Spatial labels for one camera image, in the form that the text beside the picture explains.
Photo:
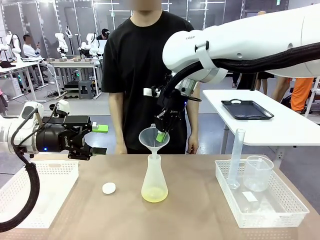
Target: green object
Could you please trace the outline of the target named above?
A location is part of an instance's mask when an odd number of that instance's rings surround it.
[[[92,132],[107,134],[108,130],[109,130],[109,126],[108,125],[100,125],[99,124],[97,129],[92,129]]]
[[[156,136],[156,140],[159,143],[162,143],[165,139],[166,133],[165,132],[158,132],[158,135]]]

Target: black t-shirt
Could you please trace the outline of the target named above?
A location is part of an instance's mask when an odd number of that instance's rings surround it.
[[[122,131],[127,148],[146,149],[139,142],[139,134],[161,112],[157,98],[144,96],[144,88],[162,86],[171,73],[162,60],[165,43],[174,33],[193,29],[188,21],[163,11],[151,26],[139,27],[127,19],[109,36],[103,55],[102,91],[124,93]],[[167,148],[186,147],[185,113],[181,117],[170,132]]]

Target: yellow liquid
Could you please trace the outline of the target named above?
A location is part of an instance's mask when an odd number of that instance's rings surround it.
[[[150,203],[158,203],[166,199],[168,191],[160,187],[150,187],[141,191],[144,200]]]

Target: funnel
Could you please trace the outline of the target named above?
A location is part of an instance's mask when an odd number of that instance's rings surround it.
[[[166,133],[162,142],[157,141],[158,129],[156,125],[151,124],[151,127],[146,128],[139,134],[139,141],[152,152],[152,158],[157,158],[157,152],[168,144],[170,140],[169,133]]]

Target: black tray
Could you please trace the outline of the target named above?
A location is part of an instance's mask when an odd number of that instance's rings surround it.
[[[254,101],[241,101],[232,99],[221,101],[225,109],[237,120],[269,120],[274,117]]]

